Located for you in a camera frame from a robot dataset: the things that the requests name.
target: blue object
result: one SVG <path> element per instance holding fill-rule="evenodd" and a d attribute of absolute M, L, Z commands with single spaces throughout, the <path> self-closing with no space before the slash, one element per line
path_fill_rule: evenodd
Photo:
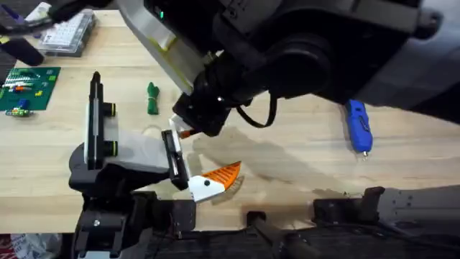
<path fill-rule="evenodd" d="M 350 100 L 346 104 L 348 111 L 349 134 L 351 145 L 358 153 L 363 153 L 367 157 L 367 153 L 372 149 L 372 133 L 369 126 L 369 117 L 366 113 L 366 107 L 360 101 Z"/>
<path fill-rule="evenodd" d="M 24 17 L 22 17 L 21 15 L 17 14 L 15 11 L 13 11 L 13 9 L 9 8 L 6 4 L 1 4 L 1 8 L 3 8 L 3 10 L 5 10 L 5 12 L 11 17 L 13 18 L 13 20 L 17 23 L 17 24 L 24 24 L 26 22 L 26 20 L 24 19 Z M 36 33 L 36 34 L 33 34 L 34 38 L 36 39 L 40 39 L 41 38 L 41 34 L 40 33 Z"/>
<path fill-rule="evenodd" d="M 27 109 L 29 108 L 29 105 L 30 105 L 30 101 L 24 98 L 21 98 L 19 100 L 19 103 L 17 104 L 17 106 L 21 109 Z"/>
<path fill-rule="evenodd" d="M 14 21 L 16 21 L 17 24 L 24 24 L 25 23 L 24 17 L 20 16 L 15 11 L 10 9 L 6 4 L 2 4 L 1 8 L 3 8 L 3 10 L 5 10 L 5 12 L 7 12 L 8 15 L 10 17 L 12 17 L 14 19 Z"/>

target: orange object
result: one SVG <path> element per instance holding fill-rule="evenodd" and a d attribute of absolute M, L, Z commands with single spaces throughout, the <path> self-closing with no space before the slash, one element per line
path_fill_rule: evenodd
<path fill-rule="evenodd" d="M 183 131 L 183 132 L 179 133 L 179 137 L 180 137 L 180 139 L 183 140 L 183 139 L 185 139 L 187 137 L 190 137 L 190 136 L 193 136 L 193 135 L 195 135 L 197 133 L 198 132 L 196 130 L 194 130 L 194 129 L 186 130 L 186 131 Z"/>
<path fill-rule="evenodd" d="M 242 162 L 232 163 L 231 165 L 224 166 L 217 170 L 204 173 L 203 177 L 222 183 L 227 190 L 236 180 L 239 170 L 241 169 Z"/>

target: orange fan-shaped piece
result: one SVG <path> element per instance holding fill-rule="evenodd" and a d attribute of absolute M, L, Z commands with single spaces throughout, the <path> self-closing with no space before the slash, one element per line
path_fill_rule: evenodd
<path fill-rule="evenodd" d="M 204 173 L 201 176 L 216 181 L 218 183 L 222 183 L 224 185 L 224 188 L 227 190 L 235 182 L 241 166 L 242 162 L 239 161 L 236 163 L 232 163 L 231 165 L 224 166 L 223 168 L 219 168 L 217 170 Z"/>

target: green plastic piece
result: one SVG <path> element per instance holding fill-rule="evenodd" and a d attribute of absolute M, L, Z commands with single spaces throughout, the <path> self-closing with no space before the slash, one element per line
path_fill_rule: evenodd
<path fill-rule="evenodd" d="M 4 94 L 0 99 L 0 111 L 12 110 L 17 106 L 20 99 L 30 101 L 28 107 L 31 111 L 46 110 L 50 100 L 52 90 L 59 80 L 60 68 L 13 68 L 5 80 L 5 84 L 14 84 L 21 82 L 22 86 L 30 87 L 32 90 L 22 91 L 20 93 L 9 92 L 9 87 L 4 88 Z"/>
<path fill-rule="evenodd" d="M 147 93 L 149 94 L 147 113 L 150 115 L 158 115 L 158 95 L 160 94 L 160 89 L 150 82 L 147 87 Z"/>

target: screw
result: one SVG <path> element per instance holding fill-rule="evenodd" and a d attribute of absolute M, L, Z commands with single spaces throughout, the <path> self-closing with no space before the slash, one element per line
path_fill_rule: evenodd
<path fill-rule="evenodd" d="M 230 14 L 230 18 L 232 19 L 236 19 L 236 17 L 238 16 L 235 9 L 229 7 L 229 14 Z"/>

